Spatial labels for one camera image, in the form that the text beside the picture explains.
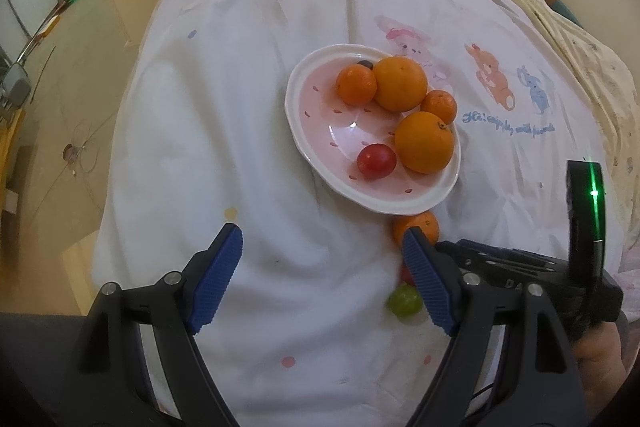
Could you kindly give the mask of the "person right hand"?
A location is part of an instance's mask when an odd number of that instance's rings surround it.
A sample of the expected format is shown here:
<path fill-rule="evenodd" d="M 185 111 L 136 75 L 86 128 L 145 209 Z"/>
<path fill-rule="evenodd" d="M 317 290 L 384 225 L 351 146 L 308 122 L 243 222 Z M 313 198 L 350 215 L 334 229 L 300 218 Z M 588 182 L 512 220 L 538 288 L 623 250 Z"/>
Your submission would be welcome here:
<path fill-rule="evenodd" d="M 616 324 L 603 322 L 585 331 L 574 343 L 573 353 L 582 379 L 587 412 L 593 419 L 611 402 L 627 377 Z"/>

